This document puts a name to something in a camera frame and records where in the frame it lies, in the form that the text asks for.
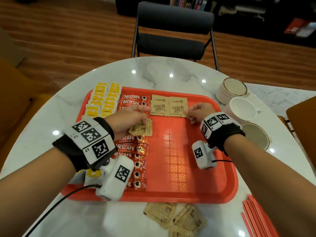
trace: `person's right arm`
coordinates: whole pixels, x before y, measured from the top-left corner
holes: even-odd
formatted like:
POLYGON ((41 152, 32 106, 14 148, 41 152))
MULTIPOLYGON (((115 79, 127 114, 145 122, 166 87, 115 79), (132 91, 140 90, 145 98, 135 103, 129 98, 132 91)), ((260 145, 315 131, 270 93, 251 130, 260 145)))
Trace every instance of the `person's right arm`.
MULTIPOLYGON (((186 112, 194 124, 215 112, 198 103, 186 112)), ((281 236, 316 236, 316 186, 243 135, 232 135, 224 149, 281 236)))

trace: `black cable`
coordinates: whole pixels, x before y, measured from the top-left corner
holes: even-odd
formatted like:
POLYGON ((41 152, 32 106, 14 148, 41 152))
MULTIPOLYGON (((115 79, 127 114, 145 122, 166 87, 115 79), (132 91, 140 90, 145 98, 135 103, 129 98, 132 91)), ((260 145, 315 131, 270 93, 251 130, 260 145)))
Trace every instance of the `black cable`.
POLYGON ((227 160, 227 159, 217 159, 217 160, 212 160, 212 162, 214 163, 214 162, 218 162, 218 161, 225 161, 225 162, 231 162, 232 163, 232 161, 231 160, 227 160))
POLYGON ((78 192, 78 191, 80 191, 80 190, 89 188, 89 187, 97 187, 97 188, 100 188, 101 185, 99 185, 99 184, 86 185, 86 186, 80 187, 80 188, 78 188, 78 189, 76 189, 76 190, 70 192, 68 195, 65 195, 65 196, 64 196, 63 198, 61 198, 56 204, 54 204, 53 207, 51 207, 51 208, 49 209, 49 211, 47 211, 47 212, 45 213, 45 215, 43 215, 43 217, 33 226, 33 228, 32 228, 32 229, 26 234, 26 236, 24 236, 24 237, 30 236, 30 234, 31 234, 31 233, 35 230, 35 228, 43 221, 43 219, 45 219, 46 216, 47 216, 53 209, 55 209, 55 207, 56 207, 57 205, 59 205, 63 200, 67 199, 70 195, 72 195, 72 194, 74 194, 74 193, 76 193, 76 192, 78 192))

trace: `round table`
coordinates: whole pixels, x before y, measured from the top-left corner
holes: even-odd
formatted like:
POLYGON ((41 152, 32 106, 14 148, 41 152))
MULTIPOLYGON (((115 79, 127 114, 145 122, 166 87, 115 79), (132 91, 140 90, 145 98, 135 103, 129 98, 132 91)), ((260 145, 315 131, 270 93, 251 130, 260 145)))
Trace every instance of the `round table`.
MULTIPOLYGON (((201 64, 167 57, 139 57, 92 70, 56 93, 32 118, 14 144, 0 178, 17 170, 52 147, 61 131, 77 118, 85 95, 98 82, 118 82, 126 87, 209 96, 227 76, 201 64)), ((302 150, 277 116, 257 96, 247 96, 261 110, 254 120, 272 139, 267 150, 316 184, 302 150)), ((226 204, 197 204, 208 225, 199 236, 249 236, 240 212, 250 193, 238 174, 239 188, 226 204)), ((61 198, 58 195, 51 207, 61 198)), ((76 202, 65 200, 37 227, 32 236, 168 236, 168 231, 143 214, 147 203, 76 202)), ((177 212, 184 207, 178 204, 177 212)))

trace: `wristband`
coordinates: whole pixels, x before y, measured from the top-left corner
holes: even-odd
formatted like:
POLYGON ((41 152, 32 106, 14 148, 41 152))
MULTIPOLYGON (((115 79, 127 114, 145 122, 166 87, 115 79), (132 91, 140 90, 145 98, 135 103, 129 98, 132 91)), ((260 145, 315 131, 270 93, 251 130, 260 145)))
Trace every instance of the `wristband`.
POLYGON ((246 136, 240 127, 241 125, 229 115, 224 112, 217 112, 210 114, 202 121, 200 130, 210 148, 216 146, 228 156, 224 150, 224 142, 231 135, 241 134, 246 136))
POLYGON ((53 146, 69 157, 76 171, 96 171, 117 151, 113 130, 100 117, 81 120, 66 128, 64 134, 53 146))

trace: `ceramic cup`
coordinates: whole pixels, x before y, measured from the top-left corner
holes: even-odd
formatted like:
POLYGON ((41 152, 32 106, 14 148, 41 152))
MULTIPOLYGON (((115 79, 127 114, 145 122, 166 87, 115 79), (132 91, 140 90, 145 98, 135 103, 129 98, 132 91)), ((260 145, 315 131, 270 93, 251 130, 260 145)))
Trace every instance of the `ceramic cup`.
POLYGON ((239 124, 255 119, 257 114, 261 112, 249 100, 242 97, 232 98, 222 111, 239 124))
POLYGON ((228 77, 217 88, 215 96, 221 103, 226 105, 234 97, 245 96, 247 91, 248 89, 243 82, 228 77))
POLYGON ((244 122, 241 124, 241 128, 248 140, 257 144, 263 150, 268 149, 272 140, 260 126, 255 123, 244 122))

